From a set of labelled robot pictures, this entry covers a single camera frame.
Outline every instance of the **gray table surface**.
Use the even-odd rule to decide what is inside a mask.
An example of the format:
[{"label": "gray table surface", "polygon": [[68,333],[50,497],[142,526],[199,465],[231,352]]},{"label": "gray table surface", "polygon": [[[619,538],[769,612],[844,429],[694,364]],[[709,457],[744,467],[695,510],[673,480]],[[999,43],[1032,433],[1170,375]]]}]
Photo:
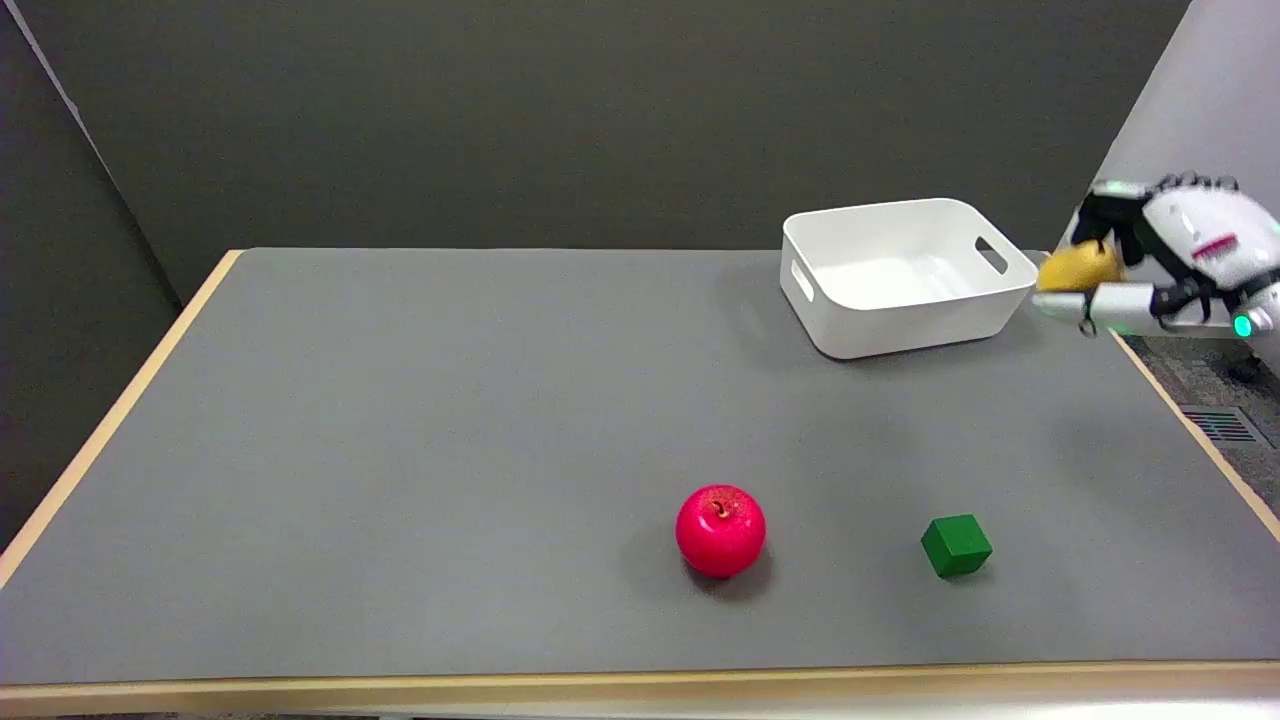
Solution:
[{"label": "gray table surface", "polygon": [[[836,363],[777,274],[244,254],[0,591],[0,683],[1280,657],[1280,546],[1115,342]],[[712,583],[721,482],[769,543]]]}]

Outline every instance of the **lemon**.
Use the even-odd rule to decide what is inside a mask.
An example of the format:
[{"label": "lemon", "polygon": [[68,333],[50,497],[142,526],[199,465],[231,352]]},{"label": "lemon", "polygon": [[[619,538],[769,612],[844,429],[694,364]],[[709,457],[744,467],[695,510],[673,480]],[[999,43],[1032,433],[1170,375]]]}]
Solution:
[{"label": "lemon", "polygon": [[1036,290],[1042,292],[1084,292],[1100,283],[1123,282],[1124,269],[1115,247],[1106,242],[1084,241],[1061,247],[1041,265]]}]

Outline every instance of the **white plastic bin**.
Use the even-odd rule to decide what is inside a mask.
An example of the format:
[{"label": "white plastic bin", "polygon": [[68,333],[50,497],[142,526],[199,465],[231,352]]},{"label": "white plastic bin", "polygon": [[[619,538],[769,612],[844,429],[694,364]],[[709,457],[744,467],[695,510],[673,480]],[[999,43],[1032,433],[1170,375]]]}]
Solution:
[{"label": "white plastic bin", "polygon": [[1036,265],[966,202],[908,200],[782,223],[782,291],[841,360],[1000,332]]}]

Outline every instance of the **robotic arm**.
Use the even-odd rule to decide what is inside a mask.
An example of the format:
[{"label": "robotic arm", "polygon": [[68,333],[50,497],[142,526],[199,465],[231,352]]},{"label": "robotic arm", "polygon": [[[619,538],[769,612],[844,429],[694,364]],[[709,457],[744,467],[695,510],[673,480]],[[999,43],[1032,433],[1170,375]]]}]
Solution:
[{"label": "robotic arm", "polygon": [[[1036,307],[1091,336],[1100,324],[1121,334],[1188,337],[1251,337],[1280,325],[1280,222],[1233,178],[1098,181],[1080,204],[1070,242],[1103,242],[1108,233],[1125,265],[1151,256],[1172,284],[1037,292]],[[1230,323],[1211,320],[1215,300]]]}]

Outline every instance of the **green cube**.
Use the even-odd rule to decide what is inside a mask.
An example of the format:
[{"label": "green cube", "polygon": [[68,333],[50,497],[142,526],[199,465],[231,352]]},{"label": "green cube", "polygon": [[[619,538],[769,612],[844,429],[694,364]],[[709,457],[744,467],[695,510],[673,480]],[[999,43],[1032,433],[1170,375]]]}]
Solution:
[{"label": "green cube", "polygon": [[991,543],[973,515],[937,518],[920,538],[940,578],[973,573],[991,555]]}]

